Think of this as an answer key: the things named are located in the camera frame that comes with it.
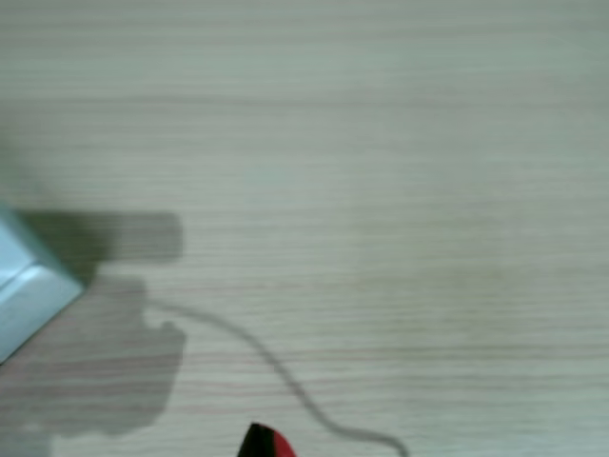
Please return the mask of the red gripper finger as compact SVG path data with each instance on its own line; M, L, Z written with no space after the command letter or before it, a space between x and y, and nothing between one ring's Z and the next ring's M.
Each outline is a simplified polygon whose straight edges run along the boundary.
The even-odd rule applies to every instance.
M239 448L238 457L296 457L283 434L272 427L252 423Z

